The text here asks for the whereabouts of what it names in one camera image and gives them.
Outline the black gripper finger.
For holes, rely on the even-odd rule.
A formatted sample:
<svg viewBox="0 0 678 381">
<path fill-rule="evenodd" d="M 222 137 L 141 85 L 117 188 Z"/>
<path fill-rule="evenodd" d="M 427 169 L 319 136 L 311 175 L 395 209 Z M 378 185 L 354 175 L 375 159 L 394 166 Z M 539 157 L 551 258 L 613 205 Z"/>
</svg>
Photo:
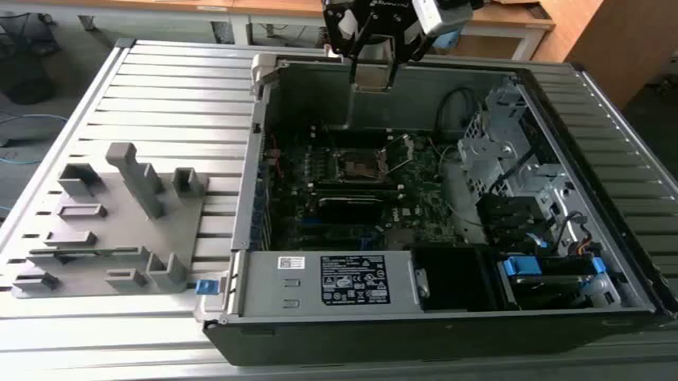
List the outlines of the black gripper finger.
<svg viewBox="0 0 678 381">
<path fill-rule="evenodd" d="M 360 60 L 379 60 L 383 38 L 378 36 L 380 16 L 372 7 L 324 7 L 326 31 L 332 52 L 350 61 L 350 84 L 356 83 Z"/>
<path fill-rule="evenodd" d="M 392 87 L 399 67 L 410 61 L 420 61 L 430 48 L 427 37 L 419 22 L 396 31 L 391 39 L 388 64 L 388 86 Z"/>
</svg>

